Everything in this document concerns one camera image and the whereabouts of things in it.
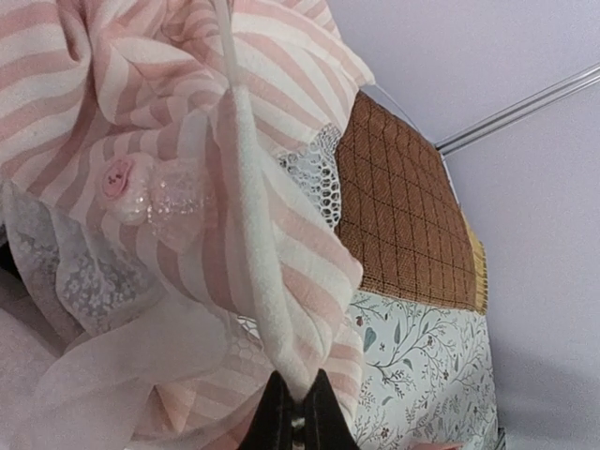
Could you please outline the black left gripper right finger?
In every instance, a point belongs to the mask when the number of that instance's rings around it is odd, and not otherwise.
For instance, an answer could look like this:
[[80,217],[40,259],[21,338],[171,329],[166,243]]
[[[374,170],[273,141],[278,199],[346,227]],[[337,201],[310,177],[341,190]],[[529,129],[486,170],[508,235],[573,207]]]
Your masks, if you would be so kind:
[[320,369],[303,401],[307,450],[358,450],[326,372]]

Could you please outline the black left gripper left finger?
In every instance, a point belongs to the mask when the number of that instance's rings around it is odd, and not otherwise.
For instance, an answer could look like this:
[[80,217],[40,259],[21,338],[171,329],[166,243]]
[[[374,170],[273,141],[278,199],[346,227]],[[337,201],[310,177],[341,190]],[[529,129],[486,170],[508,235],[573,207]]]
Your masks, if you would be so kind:
[[294,401],[281,375],[274,371],[262,394],[241,450],[291,450]]

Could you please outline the pink striped pet tent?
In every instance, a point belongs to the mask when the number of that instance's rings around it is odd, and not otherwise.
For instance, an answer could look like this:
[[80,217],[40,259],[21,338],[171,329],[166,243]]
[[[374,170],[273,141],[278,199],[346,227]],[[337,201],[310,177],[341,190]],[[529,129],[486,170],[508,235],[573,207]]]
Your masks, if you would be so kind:
[[234,449],[277,371],[349,428],[363,268],[309,193],[372,74],[324,1],[1,5],[1,217],[48,325],[1,336],[6,449]]

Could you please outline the white tent pole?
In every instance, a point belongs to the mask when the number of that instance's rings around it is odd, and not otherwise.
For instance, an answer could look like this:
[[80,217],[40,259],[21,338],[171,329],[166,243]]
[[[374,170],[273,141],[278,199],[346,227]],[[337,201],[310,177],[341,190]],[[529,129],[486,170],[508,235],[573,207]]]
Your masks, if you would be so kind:
[[226,0],[214,0],[213,5],[217,16],[226,75],[230,86],[234,87],[239,84],[239,72],[233,41],[229,2]]

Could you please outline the pink pet bowl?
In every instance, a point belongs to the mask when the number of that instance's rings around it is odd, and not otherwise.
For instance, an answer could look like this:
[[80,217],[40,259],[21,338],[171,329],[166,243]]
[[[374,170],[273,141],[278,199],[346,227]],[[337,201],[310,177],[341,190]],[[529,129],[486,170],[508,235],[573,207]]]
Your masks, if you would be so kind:
[[412,450],[461,450],[463,442],[420,442]]

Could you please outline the brown woven mat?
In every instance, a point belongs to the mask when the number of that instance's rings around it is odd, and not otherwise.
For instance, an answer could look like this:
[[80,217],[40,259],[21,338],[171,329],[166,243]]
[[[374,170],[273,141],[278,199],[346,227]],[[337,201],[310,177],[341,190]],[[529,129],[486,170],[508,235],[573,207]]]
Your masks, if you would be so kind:
[[462,211],[438,151],[364,93],[336,150],[339,239],[364,269],[362,290],[475,310]]

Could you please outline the yellow bamboo mat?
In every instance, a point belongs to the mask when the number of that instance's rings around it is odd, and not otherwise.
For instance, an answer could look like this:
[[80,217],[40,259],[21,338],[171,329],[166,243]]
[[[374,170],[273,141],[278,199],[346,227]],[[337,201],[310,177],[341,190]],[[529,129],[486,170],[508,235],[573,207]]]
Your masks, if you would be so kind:
[[466,231],[472,247],[472,259],[475,273],[475,310],[480,315],[488,312],[488,264],[483,243],[470,226],[465,214],[462,214]]

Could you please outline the right aluminium frame post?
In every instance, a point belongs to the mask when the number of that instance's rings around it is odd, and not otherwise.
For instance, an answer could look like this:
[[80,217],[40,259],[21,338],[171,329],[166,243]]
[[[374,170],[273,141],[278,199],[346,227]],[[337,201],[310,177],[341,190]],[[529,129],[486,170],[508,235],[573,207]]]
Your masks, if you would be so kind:
[[448,157],[464,147],[476,143],[491,134],[510,127],[534,113],[599,83],[599,64],[552,84],[518,103],[497,112],[460,132],[437,142],[435,148]]

